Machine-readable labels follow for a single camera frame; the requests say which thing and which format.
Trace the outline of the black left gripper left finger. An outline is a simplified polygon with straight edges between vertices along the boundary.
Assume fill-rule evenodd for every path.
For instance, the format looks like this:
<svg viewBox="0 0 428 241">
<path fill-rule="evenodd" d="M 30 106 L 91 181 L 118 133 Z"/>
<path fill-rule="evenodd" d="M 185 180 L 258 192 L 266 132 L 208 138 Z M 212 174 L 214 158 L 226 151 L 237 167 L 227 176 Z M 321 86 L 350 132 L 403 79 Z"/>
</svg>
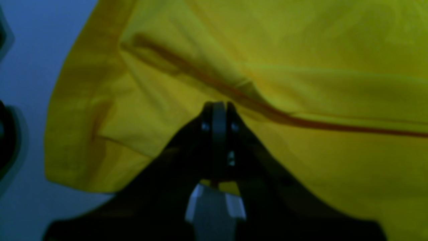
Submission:
<svg viewBox="0 0 428 241">
<path fill-rule="evenodd" d="M 77 218 L 53 222 L 45 241 L 195 239 L 185 221 L 197 183 L 210 177 L 214 103 L 180 129 L 161 154 L 110 201 Z"/>
</svg>

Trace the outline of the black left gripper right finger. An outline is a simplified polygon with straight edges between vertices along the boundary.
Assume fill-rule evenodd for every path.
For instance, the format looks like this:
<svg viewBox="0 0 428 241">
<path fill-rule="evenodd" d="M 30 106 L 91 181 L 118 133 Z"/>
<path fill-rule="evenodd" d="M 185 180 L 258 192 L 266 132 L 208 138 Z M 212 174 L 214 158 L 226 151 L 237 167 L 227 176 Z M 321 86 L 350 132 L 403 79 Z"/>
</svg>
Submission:
<svg viewBox="0 0 428 241">
<path fill-rule="evenodd" d="M 352 218 L 322 201 L 271 155 L 234 104 L 226 105 L 225 172 L 237 184 L 245 218 L 237 241 L 385 241 L 375 221 Z"/>
</svg>

